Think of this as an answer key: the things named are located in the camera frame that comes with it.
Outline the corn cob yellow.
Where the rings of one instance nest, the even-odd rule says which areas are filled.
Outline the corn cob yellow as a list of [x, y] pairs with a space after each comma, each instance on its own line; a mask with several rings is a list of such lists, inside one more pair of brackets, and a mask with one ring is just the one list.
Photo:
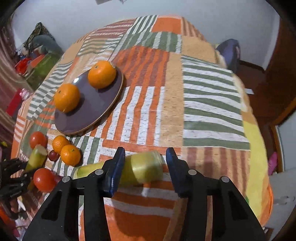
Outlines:
[[47, 149], [42, 145], [36, 145], [29, 157], [25, 171], [29, 172], [32, 170], [39, 169], [43, 166], [44, 161], [47, 159]]

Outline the red tomato front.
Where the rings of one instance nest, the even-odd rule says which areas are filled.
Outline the red tomato front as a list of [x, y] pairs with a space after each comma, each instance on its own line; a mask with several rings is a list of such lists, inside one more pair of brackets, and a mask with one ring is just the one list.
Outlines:
[[34, 173], [34, 185], [43, 193], [50, 193], [56, 186], [55, 175], [47, 168], [39, 168]]

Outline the red tomato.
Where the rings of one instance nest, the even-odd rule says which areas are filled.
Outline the red tomato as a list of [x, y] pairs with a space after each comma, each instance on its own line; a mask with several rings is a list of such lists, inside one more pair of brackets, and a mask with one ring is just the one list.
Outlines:
[[48, 139], [47, 137], [40, 131], [33, 132], [29, 138], [29, 144], [31, 149], [34, 149], [36, 145], [41, 145], [43, 147], [47, 147]]
[[34, 185], [43, 193], [50, 193], [56, 186], [55, 175], [47, 168], [39, 168], [34, 173]]

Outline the red tomato back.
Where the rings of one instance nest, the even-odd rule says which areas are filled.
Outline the red tomato back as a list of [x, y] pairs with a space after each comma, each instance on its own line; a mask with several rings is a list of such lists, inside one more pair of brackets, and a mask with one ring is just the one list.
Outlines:
[[33, 132], [29, 138], [29, 144], [31, 149], [34, 149], [36, 145], [41, 145], [43, 147], [47, 147], [48, 139], [47, 137], [40, 131]]

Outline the dark red grape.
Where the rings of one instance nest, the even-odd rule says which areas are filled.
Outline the dark red grape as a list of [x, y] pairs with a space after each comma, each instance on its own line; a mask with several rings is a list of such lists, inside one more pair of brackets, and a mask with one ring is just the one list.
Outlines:
[[54, 150], [51, 150], [48, 154], [48, 158], [50, 161], [56, 162], [60, 158], [60, 155], [57, 152], [55, 152]]

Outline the small mandarin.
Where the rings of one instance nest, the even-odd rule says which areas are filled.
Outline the small mandarin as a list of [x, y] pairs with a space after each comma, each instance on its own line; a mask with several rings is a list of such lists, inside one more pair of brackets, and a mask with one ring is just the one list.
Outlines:
[[53, 150], [60, 154], [62, 148], [66, 145], [69, 145], [70, 142], [68, 139], [66, 139], [64, 136], [62, 135], [59, 135], [59, 136], [56, 136], [54, 139], [53, 139], [53, 142], [52, 142], [52, 147], [53, 147]]
[[80, 150], [74, 145], [65, 145], [60, 152], [61, 160], [68, 166], [75, 167], [81, 159]]

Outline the corn cob green husk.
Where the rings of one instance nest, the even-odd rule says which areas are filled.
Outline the corn cob green husk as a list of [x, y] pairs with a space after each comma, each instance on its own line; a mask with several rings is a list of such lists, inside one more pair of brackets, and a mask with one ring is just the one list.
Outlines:
[[79, 167], [74, 172], [74, 179], [102, 170], [104, 188], [115, 191], [119, 186], [136, 186], [162, 180], [163, 163], [163, 157], [157, 151], [126, 155], [124, 149], [118, 149], [108, 160]]

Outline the large orange with sticker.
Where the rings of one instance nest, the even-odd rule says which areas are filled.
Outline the large orange with sticker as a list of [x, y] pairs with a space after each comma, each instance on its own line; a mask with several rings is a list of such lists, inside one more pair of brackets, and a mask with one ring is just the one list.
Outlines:
[[116, 77], [116, 68], [106, 60], [95, 63], [88, 72], [88, 82], [96, 89], [103, 89], [112, 84]]

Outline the striped red curtain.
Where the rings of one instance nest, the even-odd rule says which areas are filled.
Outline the striped red curtain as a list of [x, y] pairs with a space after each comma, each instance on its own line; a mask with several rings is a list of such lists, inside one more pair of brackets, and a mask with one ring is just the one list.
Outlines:
[[32, 88], [26, 80], [20, 76], [16, 70], [15, 65], [18, 61], [16, 54], [15, 41], [11, 21], [7, 21], [1, 26], [1, 75], [0, 75], [0, 88], [1, 88], [1, 141], [5, 141], [9, 145], [13, 142], [14, 127], [16, 121], [6, 113], [6, 109], [16, 91], [19, 89]]

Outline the green storage box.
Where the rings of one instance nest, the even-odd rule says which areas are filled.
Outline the green storage box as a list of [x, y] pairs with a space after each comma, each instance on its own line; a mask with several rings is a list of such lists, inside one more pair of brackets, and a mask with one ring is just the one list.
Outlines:
[[32, 90], [36, 90], [42, 84], [59, 59], [60, 57], [58, 55], [48, 53], [46, 55], [40, 55], [29, 63], [27, 68], [28, 74], [25, 80]]

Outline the purple ceramic plate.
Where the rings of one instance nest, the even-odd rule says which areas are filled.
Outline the purple ceramic plate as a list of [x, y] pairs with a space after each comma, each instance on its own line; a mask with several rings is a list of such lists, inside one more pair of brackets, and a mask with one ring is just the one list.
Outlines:
[[74, 79], [80, 91], [78, 106], [69, 113], [55, 110], [55, 127], [65, 135], [80, 133], [97, 123], [115, 104], [121, 94], [123, 73], [116, 68], [116, 77], [111, 85], [95, 89], [88, 83], [88, 71]]

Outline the grey plush toy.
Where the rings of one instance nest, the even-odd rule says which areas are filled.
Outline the grey plush toy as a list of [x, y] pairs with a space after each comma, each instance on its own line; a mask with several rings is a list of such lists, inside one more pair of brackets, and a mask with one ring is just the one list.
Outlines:
[[63, 50], [57, 42], [48, 35], [38, 35], [33, 39], [33, 48], [37, 49], [40, 54], [54, 54], [58, 56], [63, 55]]

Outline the brown wooden door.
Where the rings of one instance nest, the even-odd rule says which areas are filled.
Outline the brown wooden door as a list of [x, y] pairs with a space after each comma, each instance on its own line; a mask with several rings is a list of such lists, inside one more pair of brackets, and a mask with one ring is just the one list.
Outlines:
[[241, 61], [238, 77], [253, 90], [250, 105], [259, 125], [275, 120], [295, 98], [295, 33], [280, 20], [277, 41], [266, 70]]

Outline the striped patchwork bed blanket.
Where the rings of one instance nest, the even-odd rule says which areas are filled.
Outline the striped patchwork bed blanket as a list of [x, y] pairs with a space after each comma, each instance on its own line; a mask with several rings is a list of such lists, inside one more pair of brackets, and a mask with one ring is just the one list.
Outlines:
[[[101, 60], [123, 73], [120, 96], [90, 128], [74, 135], [59, 132], [54, 94]], [[81, 166], [112, 158], [119, 147], [126, 155], [159, 152], [162, 180], [119, 186], [104, 198], [110, 240], [180, 240], [188, 201], [178, 197], [171, 182], [170, 147], [205, 177], [229, 177], [263, 228], [273, 204], [266, 150], [242, 81], [221, 61], [213, 45], [181, 16], [140, 16], [92, 31], [63, 54], [23, 102], [11, 155], [29, 159], [33, 132], [47, 137], [49, 151], [62, 135], [81, 153], [75, 167], [61, 156], [44, 161], [62, 180], [74, 179]], [[29, 225], [49, 194], [34, 187], [23, 195]]]

